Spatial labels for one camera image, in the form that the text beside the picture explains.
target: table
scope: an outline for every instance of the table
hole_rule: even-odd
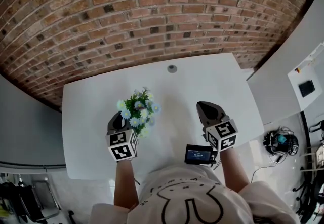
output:
[[[169,65],[177,72],[170,73]],[[162,107],[147,139],[139,140],[135,176],[183,163],[187,144],[208,145],[196,111],[198,101],[223,107],[235,120],[237,146],[262,135],[262,121],[241,69],[231,53],[174,59],[104,73],[64,86],[63,145],[72,179],[114,179],[116,162],[105,135],[116,103],[148,87]]]

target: brick wall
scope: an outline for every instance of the brick wall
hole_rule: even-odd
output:
[[[0,69],[60,106],[63,85],[129,66],[232,52],[254,67],[306,0],[0,0]]]

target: small screen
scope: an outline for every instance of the small screen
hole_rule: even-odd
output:
[[[210,156],[211,156],[210,151],[188,150],[187,159],[208,161]]]

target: flower bouquet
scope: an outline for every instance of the flower bouquet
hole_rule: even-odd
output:
[[[125,120],[129,120],[138,137],[148,137],[147,125],[154,125],[154,114],[161,111],[161,106],[154,103],[153,94],[144,87],[142,92],[135,90],[130,99],[118,101],[117,109],[121,111],[121,116]]]

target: wire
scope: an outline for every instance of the wire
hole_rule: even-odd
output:
[[[221,164],[222,164],[222,162],[219,160],[218,163],[217,163],[217,165],[216,165],[216,167],[213,169],[213,171],[215,171],[215,169],[216,169],[217,167],[219,167]]]
[[[277,163],[275,163],[275,165],[264,166],[264,167],[260,167],[259,169],[255,170],[254,173],[253,173],[253,175],[252,175],[251,183],[253,182],[254,175],[256,174],[257,171],[259,171],[260,169],[263,169],[263,168],[275,167],[278,164],[282,164],[284,162],[284,160],[286,160],[287,155],[288,154],[286,154],[285,158],[281,162],[277,162]]]
[[[135,178],[134,178],[134,181],[138,184],[138,185],[141,185]]]

